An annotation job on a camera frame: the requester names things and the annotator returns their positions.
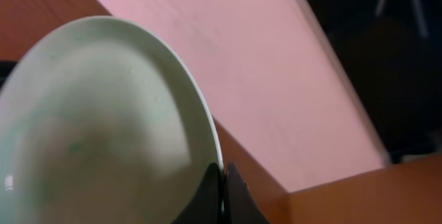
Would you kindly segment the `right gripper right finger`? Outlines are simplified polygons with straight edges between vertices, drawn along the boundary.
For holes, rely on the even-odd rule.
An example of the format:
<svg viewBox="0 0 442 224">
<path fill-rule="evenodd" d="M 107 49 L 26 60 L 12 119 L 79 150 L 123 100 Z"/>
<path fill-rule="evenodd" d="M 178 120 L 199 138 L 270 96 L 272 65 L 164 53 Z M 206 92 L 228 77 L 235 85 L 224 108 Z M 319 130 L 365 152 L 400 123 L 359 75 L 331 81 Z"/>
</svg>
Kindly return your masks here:
<svg viewBox="0 0 442 224">
<path fill-rule="evenodd" d="M 227 166 L 224 177 L 224 222 L 227 224 L 269 224 L 233 163 Z"/>
</svg>

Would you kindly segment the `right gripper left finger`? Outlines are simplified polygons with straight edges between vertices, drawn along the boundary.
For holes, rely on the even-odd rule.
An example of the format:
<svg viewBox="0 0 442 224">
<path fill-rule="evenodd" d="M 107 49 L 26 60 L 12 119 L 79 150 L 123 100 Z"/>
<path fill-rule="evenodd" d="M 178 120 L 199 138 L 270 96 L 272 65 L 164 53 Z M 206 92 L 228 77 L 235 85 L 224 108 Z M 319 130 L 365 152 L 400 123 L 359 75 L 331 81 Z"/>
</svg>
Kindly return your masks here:
<svg viewBox="0 0 442 224">
<path fill-rule="evenodd" d="M 190 203 L 172 224 L 218 224 L 221 214 L 220 168 L 211 163 Z"/>
</svg>

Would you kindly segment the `teal plate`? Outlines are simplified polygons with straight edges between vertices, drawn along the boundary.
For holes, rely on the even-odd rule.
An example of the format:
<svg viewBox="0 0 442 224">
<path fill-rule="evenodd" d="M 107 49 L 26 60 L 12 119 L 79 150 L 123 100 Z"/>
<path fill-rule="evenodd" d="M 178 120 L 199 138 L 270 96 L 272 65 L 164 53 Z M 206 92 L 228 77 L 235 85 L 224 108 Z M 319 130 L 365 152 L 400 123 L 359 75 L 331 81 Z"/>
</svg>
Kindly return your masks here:
<svg viewBox="0 0 442 224">
<path fill-rule="evenodd" d="M 115 17 L 40 39 L 1 87 L 2 223 L 171 223 L 222 152 L 176 52 Z"/>
</svg>

